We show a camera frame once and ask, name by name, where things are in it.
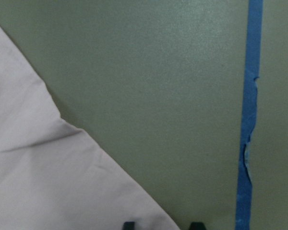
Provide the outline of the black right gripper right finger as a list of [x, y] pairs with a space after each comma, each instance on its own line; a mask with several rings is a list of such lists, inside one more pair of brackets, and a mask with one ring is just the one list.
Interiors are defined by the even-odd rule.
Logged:
[[203, 222], [192, 222], [189, 230], [206, 230], [206, 227]]

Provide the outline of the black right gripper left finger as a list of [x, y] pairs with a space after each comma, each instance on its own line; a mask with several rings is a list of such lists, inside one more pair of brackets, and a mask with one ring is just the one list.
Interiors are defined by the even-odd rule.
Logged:
[[135, 222], [133, 221], [124, 222], [123, 230], [135, 230]]

